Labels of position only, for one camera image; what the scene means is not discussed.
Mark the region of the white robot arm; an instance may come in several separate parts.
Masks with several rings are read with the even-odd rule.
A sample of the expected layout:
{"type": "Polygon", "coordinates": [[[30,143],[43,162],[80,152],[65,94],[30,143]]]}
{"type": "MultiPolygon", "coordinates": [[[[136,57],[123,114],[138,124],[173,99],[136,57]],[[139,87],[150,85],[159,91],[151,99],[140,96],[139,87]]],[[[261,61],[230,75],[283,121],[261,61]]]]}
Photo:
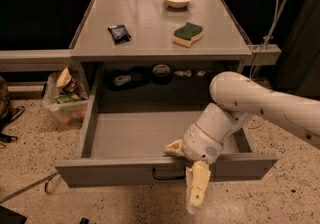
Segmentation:
{"type": "Polygon", "coordinates": [[[212,102],[181,139],[164,148],[167,155],[192,162],[186,174],[186,209],[202,206],[211,171],[224,142],[251,119],[260,116],[314,147],[320,146],[320,102],[273,91],[236,72],[216,75],[209,86],[212,102]]]}

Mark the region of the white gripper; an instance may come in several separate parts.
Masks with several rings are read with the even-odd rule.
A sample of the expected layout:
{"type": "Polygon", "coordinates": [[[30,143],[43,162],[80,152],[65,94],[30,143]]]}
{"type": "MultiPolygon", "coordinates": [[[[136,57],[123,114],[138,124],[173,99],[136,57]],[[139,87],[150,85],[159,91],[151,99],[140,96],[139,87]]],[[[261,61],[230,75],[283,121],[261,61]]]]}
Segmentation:
{"type": "Polygon", "coordinates": [[[207,136],[196,124],[188,128],[183,140],[177,139],[165,146],[165,154],[185,155],[187,159],[195,161],[185,171],[186,209],[190,214],[195,214],[202,206],[211,176],[208,164],[213,164],[222,151],[223,145],[207,136]]]}

